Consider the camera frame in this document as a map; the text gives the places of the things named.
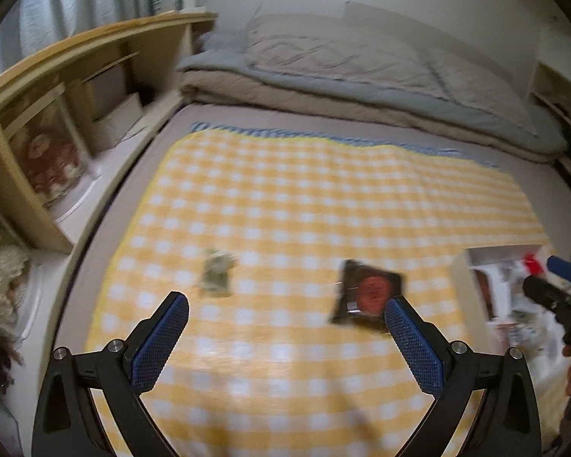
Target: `small figurine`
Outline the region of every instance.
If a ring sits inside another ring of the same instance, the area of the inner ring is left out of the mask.
[[[201,289],[210,297],[228,297],[228,271],[237,262],[235,256],[219,249],[207,249],[206,254]]]

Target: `gray comforter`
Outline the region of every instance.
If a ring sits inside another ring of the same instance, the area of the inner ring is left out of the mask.
[[[557,156],[566,149],[558,122],[542,108],[528,104],[536,135],[488,112],[462,106],[449,100],[423,93],[395,88],[308,77],[305,75],[266,72],[248,65],[243,53],[232,50],[210,50],[181,61],[178,70],[223,70],[250,77],[264,84],[302,93],[328,96],[367,105],[385,106],[421,117],[464,126],[473,131],[503,139],[532,153]]]

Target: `pillow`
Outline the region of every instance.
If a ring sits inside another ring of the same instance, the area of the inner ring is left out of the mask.
[[[201,41],[203,51],[232,50],[245,53],[247,48],[247,33],[245,31],[217,29],[204,33],[199,40]]]
[[[507,81],[439,48],[430,48],[427,56],[429,65],[454,101],[503,118],[532,135],[537,134],[527,108]]]
[[[413,48],[380,31],[307,14],[262,16],[248,31],[246,58],[261,70],[446,95]]]

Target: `plush toy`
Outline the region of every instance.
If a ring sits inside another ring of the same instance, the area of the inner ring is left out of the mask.
[[[200,287],[210,297],[227,297],[229,290],[228,271],[236,264],[235,257],[218,249],[207,249]]]
[[[17,320],[17,308],[25,293],[28,251],[18,245],[2,244],[0,235],[0,322]]]

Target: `curtain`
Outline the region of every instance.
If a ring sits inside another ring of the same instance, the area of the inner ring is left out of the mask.
[[[152,0],[18,0],[0,24],[0,74],[61,39],[151,14]]]

